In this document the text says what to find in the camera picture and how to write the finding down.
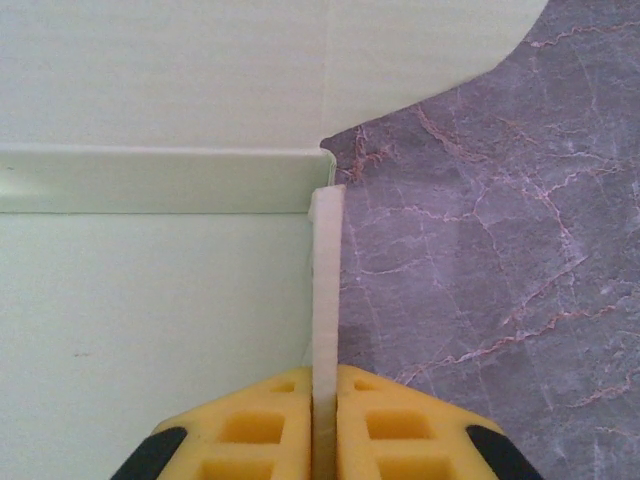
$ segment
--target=gray marble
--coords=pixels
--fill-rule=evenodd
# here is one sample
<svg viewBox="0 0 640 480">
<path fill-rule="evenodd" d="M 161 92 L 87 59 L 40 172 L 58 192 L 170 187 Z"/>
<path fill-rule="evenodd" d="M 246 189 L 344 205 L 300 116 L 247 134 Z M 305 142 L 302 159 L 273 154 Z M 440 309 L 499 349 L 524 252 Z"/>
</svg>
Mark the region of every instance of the gray marble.
<svg viewBox="0 0 640 480">
<path fill-rule="evenodd" d="M 552 0 L 494 71 L 324 142 L 340 360 L 640 478 L 640 2 Z"/>
</svg>

